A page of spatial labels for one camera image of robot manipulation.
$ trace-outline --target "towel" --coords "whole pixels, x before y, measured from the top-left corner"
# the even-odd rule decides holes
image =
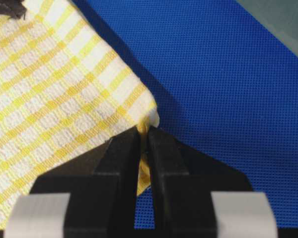
[[[159,123],[150,91],[70,1],[22,3],[25,20],[0,15],[0,229],[38,175]],[[142,160],[138,193],[148,184]]]

